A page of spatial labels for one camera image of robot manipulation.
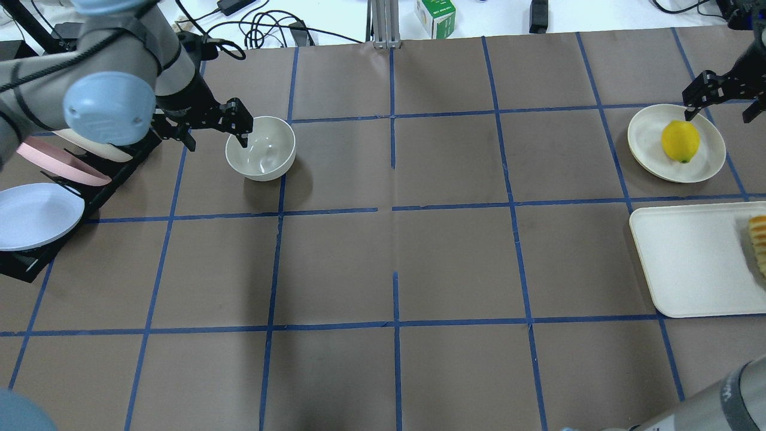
blue tape grid line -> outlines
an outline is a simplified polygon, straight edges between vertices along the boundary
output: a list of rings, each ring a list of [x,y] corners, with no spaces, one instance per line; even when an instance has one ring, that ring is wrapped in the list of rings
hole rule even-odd
[[[51,263],[48,264],[47,271],[45,272],[45,278],[43,278],[42,286],[40,286],[38,298],[34,302],[34,308],[32,309],[32,316],[29,317],[29,324],[27,325],[27,330],[24,332],[24,340],[21,342],[21,349],[19,349],[18,356],[16,357],[16,364],[13,367],[13,374],[11,374],[11,381],[8,382],[8,388],[10,390],[12,390],[13,386],[16,384],[16,379],[18,378],[18,371],[21,369],[21,362],[24,360],[24,353],[26,353],[27,351],[27,344],[29,343],[29,337],[31,336],[32,328],[34,327],[34,321],[38,318],[38,312],[40,311],[40,304],[42,304],[43,295],[45,294],[45,288],[47,287],[48,280],[51,279],[51,271],[53,271],[54,263],[55,263],[55,260],[51,261]]]
[[[399,320],[399,273],[394,272],[394,387],[396,391],[396,431],[402,431],[401,412],[401,321]]]
[[[293,73],[290,77],[290,100],[287,104],[287,123],[293,123],[293,102],[295,100],[296,76],[298,74],[298,58],[300,47],[295,48],[293,56]],[[266,330],[266,346],[264,348],[264,372],[260,385],[260,409],[258,413],[258,429],[264,430],[266,422],[266,401],[268,400],[269,390],[269,370],[271,365],[271,345],[274,334],[274,311],[277,307],[277,285],[279,284],[280,273],[280,254],[282,252],[282,232],[285,219],[285,188],[287,185],[287,174],[280,180],[280,204],[278,209],[277,223],[277,244],[274,247],[274,267],[271,275],[271,296],[269,299],[269,320]]]
[[[502,121],[500,121],[500,109],[497,101],[497,88],[495,85],[495,77],[492,70],[492,61],[489,58],[489,49],[486,45],[486,38],[481,37],[482,48],[484,50],[484,60],[486,61],[486,71],[489,75],[489,87],[492,91],[492,103],[495,110],[495,124],[497,126],[497,138],[499,141],[500,160],[502,162],[502,174],[503,179],[506,181],[506,191],[508,194],[508,204],[511,215],[511,225],[513,230],[513,241],[516,246],[516,260],[519,265],[519,276],[521,278],[522,295],[524,297],[524,312],[525,319],[529,330],[529,353],[532,361],[532,374],[535,379],[535,392],[537,395],[537,405],[540,414],[540,425],[542,431],[548,431],[548,419],[545,415],[545,401],[542,395],[542,381],[540,380],[540,367],[537,357],[537,344],[535,342],[535,328],[532,326],[532,307],[529,303],[529,290],[527,288],[526,272],[524,269],[524,257],[522,254],[521,240],[519,239],[519,225],[516,217],[516,205],[513,198],[513,190],[511,188],[511,181],[508,174],[508,160],[506,158],[506,143],[502,134]]]
[[[674,38],[678,49],[681,52],[683,60],[689,71],[690,77],[694,78],[692,68],[689,63],[689,59],[686,56],[683,46],[680,42],[676,29],[672,29]],[[143,359],[146,353],[146,345],[148,336],[150,334],[201,334],[201,333],[227,333],[227,332],[266,332],[266,353],[264,357],[264,379],[262,382],[261,392],[261,405],[260,405],[260,429],[264,427],[264,417],[267,401],[267,387],[268,387],[268,373],[270,365],[270,347],[272,341],[272,335],[275,331],[330,331],[330,330],[343,330],[343,329],[361,329],[371,327],[393,327],[394,328],[394,372],[396,378],[396,415],[397,415],[397,429],[402,430],[402,411],[401,411],[401,344],[400,344],[400,329],[402,327],[421,327],[421,326],[453,326],[453,325],[488,325],[488,324],[526,324],[529,326],[529,344],[530,354],[532,358],[532,366],[535,377],[535,388],[538,397],[538,407],[540,410],[540,417],[542,422],[542,428],[547,429],[547,419],[545,418],[545,405],[542,395],[542,384],[539,376],[539,368],[537,363],[537,353],[535,345],[535,336],[533,330],[533,324],[558,324],[558,323],[581,323],[581,322],[607,322],[607,321],[658,321],[660,329],[663,335],[663,342],[668,354],[673,379],[676,384],[676,390],[679,398],[684,399],[683,388],[680,383],[679,374],[677,371],[676,362],[673,357],[672,346],[667,334],[666,325],[664,320],[666,319],[659,312],[655,314],[637,314],[637,315],[617,315],[617,316],[569,316],[569,317],[533,317],[531,306],[529,303],[529,292],[526,285],[526,276],[524,271],[521,243],[519,240],[519,231],[516,223],[516,207],[517,206],[555,206],[555,205],[573,205],[573,204],[600,204],[600,203],[625,203],[628,209],[632,211],[632,202],[662,202],[673,200],[695,200],[695,199],[739,199],[744,198],[749,200],[751,197],[764,198],[766,194],[748,194],[745,191],[744,186],[740,180],[739,174],[736,171],[734,163],[731,157],[727,154],[727,164],[732,170],[732,174],[740,189],[740,194],[728,194],[728,195],[714,195],[714,196],[660,196],[660,197],[644,197],[644,198],[630,198],[627,186],[624,180],[623,173],[621,172],[619,159],[614,147],[614,142],[609,131],[609,126],[604,115],[606,109],[620,109],[620,108],[643,108],[653,104],[602,104],[599,97],[597,87],[592,74],[591,66],[588,62],[588,57],[584,49],[584,45],[579,33],[576,34],[578,44],[581,49],[581,54],[588,72],[588,77],[591,82],[592,90],[596,100],[595,105],[581,105],[570,107],[538,107],[538,108],[521,108],[521,109],[499,109],[496,85],[493,76],[493,70],[491,60],[489,57],[489,50],[486,45],[486,39],[482,38],[483,50],[485,54],[487,72],[489,74],[490,86],[493,94],[493,109],[492,110],[473,110],[473,111],[459,111],[459,112],[441,112],[441,113],[423,113],[423,114],[399,114],[395,113],[395,98],[394,98],[394,52],[390,51],[389,54],[389,84],[391,95],[391,106],[389,115],[374,115],[366,117],[337,117],[337,118],[322,118],[322,119],[306,119],[306,120],[294,120],[293,116],[293,102],[295,96],[296,86],[296,72],[299,57],[299,48],[296,48],[293,58],[293,69],[290,83],[290,100],[288,104],[288,123],[322,123],[322,122],[339,122],[339,121],[359,121],[359,120],[378,120],[389,119],[391,124],[391,167],[396,167],[396,141],[394,132],[394,122],[398,118],[425,118],[425,117],[458,117],[469,115],[490,115],[494,114],[496,118],[496,125],[499,138],[499,149],[501,152],[502,167],[504,173],[504,180],[506,181],[506,191],[508,194],[508,202],[488,202],[488,203],[466,203],[466,204],[449,204],[449,205],[431,205],[431,206],[395,206],[392,209],[394,211],[417,211],[417,210],[431,210],[431,209],[476,209],[476,208],[509,208],[512,218],[512,229],[514,234],[514,241],[516,244],[517,259],[519,264],[520,275],[522,279],[522,293],[525,302],[525,317],[513,317],[513,318],[499,318],[499,319],[467,319],[467,320],[440,320],[440,321],[400,321],[399,318],[399,288],[398,288],[398,273],[394,273],[394,320],[393,321],[373,321],[373,322],[355,322],[355,323],[341,323],[341,324],[285,324],[274,325],[273,314],[276,305],[277,297],[277,280],[278,269],[280,260],[281,249],[281,237],[283,231],[283,220],[286,216],[310,216],[321,214],[339,214],[339,213],[355,213],[355,212],[376,212],[377,208],[350,208],[350,209],[320,209],[309,211],[284,211],[284,193],[286,187],[286,179],[282,178],[280,184],[280,205],[278,212],[262,212],[262,213],[238,213],[238,214],[207,214],[207,215],[175,215],[175,205],[178,198],[178,191],[182,180],[183,166],[186,157],[186,150],[183,149],[181,162],[178,168],[178,175],[176,178],[175,190],[173,195],[172,207],[169,216],[159,217],[138,217],[138,218],[120,218],[120,219],[99,219],[89,220],[87,223],[121,223],[121,222],[167,222],[168,227],[165,234],[165,242],[163,243],[160,262],[158,265],[157,276],[155,279],[155,287],[152,292],[152,300],[150,301],[149,311],[147,313],[146,325],[144,328],[128,328],[128,329],[107,329],[107,330],[65,330],[65,331],[34,331],[34,321],[37,317],[39,307],[47,286],[48,279],[51,275],[53,268],[53,262],[48,266],[46,274],[44,276],[43,284],[38,294],[37,301],[34,306],[28,327],[26,331],[19,332],[0,332],[0,337],[23,337],[21,349],[16,361],[16,365],[11,376],[9,384],[10,388],[13,388],[16,379],[18,378],[18,372],[21,367],[21,362],[31,337],[48,337],[48,336],[98,336],[98,335],[128,335],[128,334],[141,334],[142,345],[139,352],[139,359],[136,365],[136,374],[134,376],[133,388],[131,392],[128,413],[126,417],[125,430],[130,428],[130,422],[132,420],[133,408],[135,406],[136,394],[139,386],[139,379],[141,375],[141,368]],[[730,100],[728,104],[746,104],[749,103],[746,100]],[[617,175],[620,180],[620,185],[624,192],[623,198],[607,198],[607,199],[565,199],[565,200],[544,200],[544,201],[529,201],[529,202],[515,202],[512,194],[511,184],[509,180],[509,172],[506,159],[505,142],[502,134],[502,122],[500,121],[501,114],[520,114],[528,112],[548,112],[548,111],[567,111],[567,110],[598,110],[601,116],[601,121],[604,126],[604,132],[607,136],[607,141],[612,152],[612,157],[617,170]],[[708,117],[713,121],[709,111],[707,111]],[[274,269],[272,280],[272,291],[270,299],[269,321],[268,325],[254,325],[254,326],[235,326],[235,327],[176,327],[176,328],[151,328],[151,320],[156,303],[156,297],[159,291],[160,280],[162,277],[162,268],[165,261],[165,255],[169,244],[169,239],[172,231],[172,223],[178,220],[197,220],[197,219],[236,219],[236,218],[252,218],[252,217],[278,217],[278,229],[277,229],[277,246],[275,248],[274,256]]]
[[[141,370],[143,368],[143,361],[146,357],[146,345],[149,342],[149,334],[152,329],[152,318],[154,317],[155,306],[157,305],[157,294],[159,293],[159,286],[162,281],[162,270],[165,267],[165,257],[168,253],[168,245],[170,243],[170,236],[173,230],[173,216],[175,215],[175,207],[178,203],[178,191],[181,189],[181,178],[184,174],[184,164],[186,162],[186,147],[183,147],[181,151],[181,161],[178,163],[178,175],[175,178],[175,188],[173,189],[173,199],[170,205],[170,216],[168,220],[168,226],[165,230],[165,241],[162,243],[162,252],[159,255],[159,264],[157,265],[157,275],[155,276],[154,288],[152,290],[152,299],[149,301],[149,310],[146,313],[146,324],[144,325],[143,336],[141,338],[141,350],[139,350],[139,357],[136,363],[136,373],[133,376],[133,386],[130,390],[130,400],[128,402],[128,411],[125,418],[125,431],[130,430],[130,423],[133,421],[133,408],[136,405],[136,395],[139,390],[139,382],[141,380]]]
[[[681,38],[678,36],[678,31],[675,28],[671,28],[670,31],[673,33],[673,39],[676,41],[676,46],[678,47],[679,52],[681,53],[681,58],[683,58],[683,63],[686,66],[686,71],[689,72],[689,77],[694,80],[694,70],[692,69],[692,64],[689,61],[689,56],[686,55],[686,50],[683,49],[683,44],[681,43]],[[749,100],[743,100],[745,103],[750,103]],[[710,113],[710,110],[708,108],[705,108],[705,114],[710,119],[710,122],[715,125],[715,120],[713,120],[713,115]],[[734,176],[734,181],[737,183],[737,187],[739,188],[739,192],[741,193],[742,198],[745,201],[749,201],[750,198],[748,196],[748,193],[745,191],[745,186],[742,184],[742,180],[739,178],[739,173],[737,172],[737,168],[734,166],[734,162],[732,161],[732,155],[729,153],[728,150],[726,150],[726,164],[728,164],[729,169],[732,171],[732,175]]]
[[[747,317],[766,317],[766,314],[748,314]],[[740,315],[702,316],[693,319],[736,319]],[[562,317],[533,317],[533,324],[573,324],[617,321],[665,321],[668,317],[661,314],[617,314],[604,316],[562,316]],[[450,319],[432,321],[369,321],[336,324],[275,324],[274,332],[286,331],[340,331],[345,329],[369,329],[376,327],[445,327],[445,326],[482,326],[482,325],[522,325],[529,324],[526,317],[506,317],[488,319]],[[246,326],[216,326],[216,327],[154,327],[150,334],[216,334],[235,332],[266,332],[268,325]],[[56,331],[6,331],[0,332],[0,337],[89,337],[99,335],[140,335],[143,328],[127,329],[94,329],[94,330],[56,330]]]
[[[396,169],[396,133],[394,121],[396,120],[395,85],[394,85],[394,50],[388,50],[388,85],[391,99],[391,169]]]

metal post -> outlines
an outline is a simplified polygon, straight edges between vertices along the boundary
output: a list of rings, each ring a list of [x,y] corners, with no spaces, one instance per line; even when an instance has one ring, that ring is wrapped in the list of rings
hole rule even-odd
[[[19,0],[3,0],[2,7],[19,23],[29,35],[40,44],[48,54],[67,52],[58,40],[48,34],[45,27],[40,25],[32,13],[27,10]]]
[[[367,17],[367,39],[373,40],[373,46],[381,49],[399,48],[398,0],[368,0]]]

bread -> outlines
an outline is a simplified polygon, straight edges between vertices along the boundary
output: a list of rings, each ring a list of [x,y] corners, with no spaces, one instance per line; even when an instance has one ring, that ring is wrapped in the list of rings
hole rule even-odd
[[[758,261],[758,270],[766,277],[766,215],[758,215],[748,222],[750,243],[755,250],[755,259]]]

pink plate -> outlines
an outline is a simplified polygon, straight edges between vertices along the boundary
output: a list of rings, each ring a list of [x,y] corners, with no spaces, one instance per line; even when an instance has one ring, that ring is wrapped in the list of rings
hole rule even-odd
[[[28,137],[16,153],[48,172],[86,186],[105,186],[112,181],[91,165],[36,137]]]

black device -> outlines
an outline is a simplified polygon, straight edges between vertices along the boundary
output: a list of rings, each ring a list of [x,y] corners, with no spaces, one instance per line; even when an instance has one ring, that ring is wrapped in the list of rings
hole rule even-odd
[[[256,1],[257,0],[218,0],[218,8],[221,10],[221,13],[229,16]]]
[[[70,47],[75,48],[82,27],[82,22],[62,22],[54,26],[55,31],[51,32],[51,37],[58,40],[61,36],[61,39],[64,39]]]
[[[529,32],[545,33],[548,30],[548,0],[532,0],[529,5]]]
[[[751,13],[756,6],[753,0],[715,0],[721,9],[721,16],[732,30],[751,30]]]

